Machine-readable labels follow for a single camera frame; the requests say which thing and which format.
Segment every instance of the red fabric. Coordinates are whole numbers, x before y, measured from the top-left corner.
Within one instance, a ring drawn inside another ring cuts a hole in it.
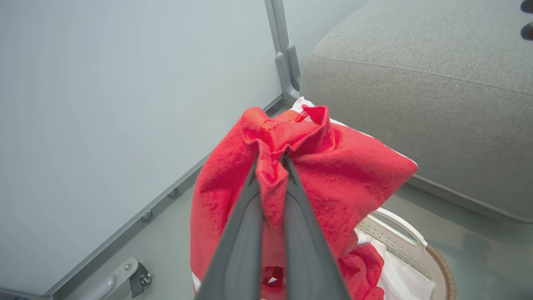
[[[303,122],[306,116],[313,122]],[[356,248],[354,227],[416,171],[406,157],[379,140],[331,124],[325,106],[305,107],[271,120],[250,108],[217,145],[196,183],[191,212],[191,268],[202,281],[246,176],[259,154],[256,175],[265,215],[263,285],[267,300],[285,299],[282,213],[285,151],[296,166],[318,223],[353,299],[382,299],[376,284],[383,260],[371,246]]]

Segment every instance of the white laundry basket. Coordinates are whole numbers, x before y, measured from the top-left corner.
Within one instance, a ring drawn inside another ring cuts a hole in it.
[[[418,270],[435,282],[431,300],[455,300],[455,281],[450,267],[442,256],[427,244],[424,237],[411,224],[392,212],[378,208],[375,213],[382,215],[409,232],[416,241],[395,230],[372,215],[368,215],[357,229],[372,236],[387,246],[387,251]]]

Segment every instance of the white fabric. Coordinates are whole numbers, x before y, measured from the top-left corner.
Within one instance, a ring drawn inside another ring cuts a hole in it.
[[[384,300],[430,300],[435,283],[387,251],[387,246],[355,229],[357,237],[370,243],[385,264],[377,286],[385,292]]]

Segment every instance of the white panel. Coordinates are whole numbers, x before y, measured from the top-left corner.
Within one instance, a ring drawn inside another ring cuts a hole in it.
[[[337,24],[369,0],[283,0],[289,42],[303,72],[314,47]]]
[[[35,295],[281,94],[263,1],[1,1],[0,45],[0,288]]]

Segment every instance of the sofa cushion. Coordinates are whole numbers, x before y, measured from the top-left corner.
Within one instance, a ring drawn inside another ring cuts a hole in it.
[[[371,0],[317,45],[301,94],[414,159],[420,187],[533,222],[533,42],[520,4]]]

